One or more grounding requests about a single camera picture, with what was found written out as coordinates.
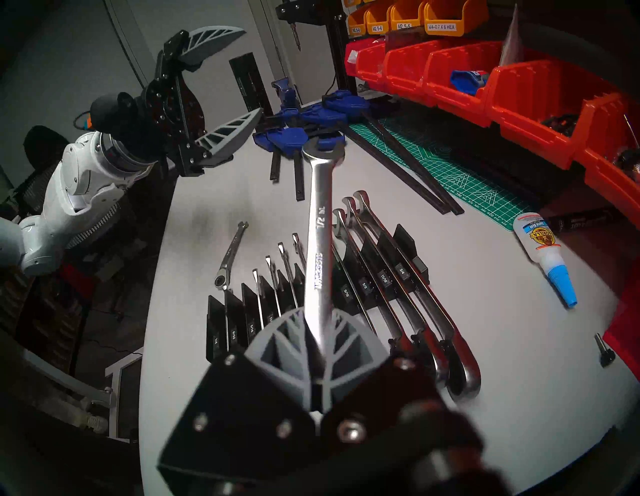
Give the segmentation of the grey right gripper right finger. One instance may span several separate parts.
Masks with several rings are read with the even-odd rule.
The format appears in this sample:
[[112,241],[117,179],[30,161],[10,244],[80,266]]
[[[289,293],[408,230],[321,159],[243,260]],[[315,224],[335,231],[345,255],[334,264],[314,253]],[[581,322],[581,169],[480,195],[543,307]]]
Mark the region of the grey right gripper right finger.
[[339,309],[332,310],[324,337],[321,411],[328,413],[389,359],[389,350],[368,326]]

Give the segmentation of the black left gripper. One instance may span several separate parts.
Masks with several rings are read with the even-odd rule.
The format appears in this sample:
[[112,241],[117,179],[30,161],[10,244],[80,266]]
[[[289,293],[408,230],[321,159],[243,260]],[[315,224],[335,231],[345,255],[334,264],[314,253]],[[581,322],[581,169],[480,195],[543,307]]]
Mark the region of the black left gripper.
[[177,175],[199,177],[204,168],[230,161],[252,136],[263,116],[261,107],[204,133],[202,107],[183,77],[183,71],[198,69],[245,33],[234,26],[180,30],[158,52],[153,79],[141,97],[163,172],[169,172],[170,160]]

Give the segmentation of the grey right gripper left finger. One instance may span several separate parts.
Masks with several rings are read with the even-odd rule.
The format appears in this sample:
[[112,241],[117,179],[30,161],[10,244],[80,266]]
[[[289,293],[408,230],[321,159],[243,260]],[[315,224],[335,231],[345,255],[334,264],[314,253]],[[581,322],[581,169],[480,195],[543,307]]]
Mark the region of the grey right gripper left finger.
[[245,356],[289,399],[306,412],[321,412],[321,355],[296,308],[266,325]]

